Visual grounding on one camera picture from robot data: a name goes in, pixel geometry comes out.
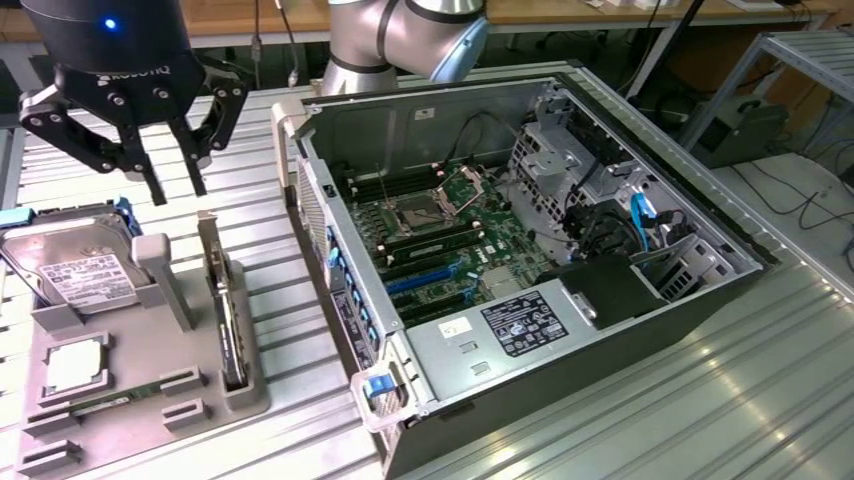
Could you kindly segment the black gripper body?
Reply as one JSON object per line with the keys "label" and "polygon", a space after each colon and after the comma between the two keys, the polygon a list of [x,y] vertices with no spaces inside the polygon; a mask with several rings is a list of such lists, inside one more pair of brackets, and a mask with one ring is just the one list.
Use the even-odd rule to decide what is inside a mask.
{"label": "black gripper body", "polygon": [[178,1],[24,1],[67,100],[115,125],[183,116],[206,73]]}

